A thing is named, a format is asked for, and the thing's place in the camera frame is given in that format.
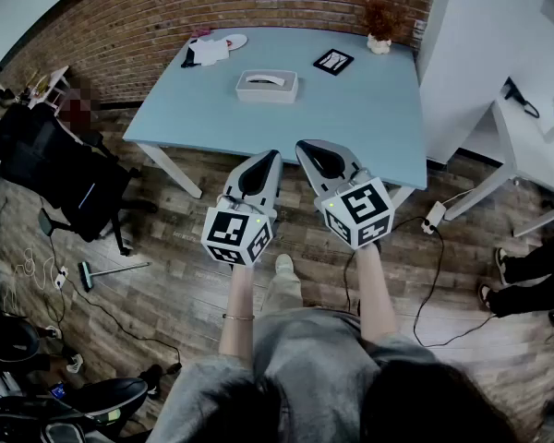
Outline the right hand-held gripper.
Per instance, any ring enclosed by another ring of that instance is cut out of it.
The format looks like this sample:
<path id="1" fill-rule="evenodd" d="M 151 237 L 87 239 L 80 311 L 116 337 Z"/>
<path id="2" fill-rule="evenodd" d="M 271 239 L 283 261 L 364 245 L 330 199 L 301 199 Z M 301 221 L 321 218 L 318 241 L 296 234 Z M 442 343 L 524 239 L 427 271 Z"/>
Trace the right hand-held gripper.
<path id="1" fill-rule="evenodd" d="M 304 139 L 295 144 L 295 154 L 318 195 L 315 206 L 326 226 L 348 246 L 357 250 L 391 232 L 391 198 L 378 177 L 366 168 L 358 170 L 352 151 L 330 141 Z M 350 174 L 348 181 L 335 186 Z"/>

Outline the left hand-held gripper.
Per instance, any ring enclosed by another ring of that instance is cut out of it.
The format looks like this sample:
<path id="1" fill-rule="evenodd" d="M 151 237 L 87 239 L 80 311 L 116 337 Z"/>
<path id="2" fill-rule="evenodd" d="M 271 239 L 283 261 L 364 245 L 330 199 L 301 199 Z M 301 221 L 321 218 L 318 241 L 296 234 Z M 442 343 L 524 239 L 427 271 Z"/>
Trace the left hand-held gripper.
<path id="1" fill-rule="evenodd" d="M 216 261 L 254 266 L 273 239 L 274 203 L 283 173 L 279 151 L 248 158 L 229 174 L 224 193 L 208 208 L 201 244 Z"/>

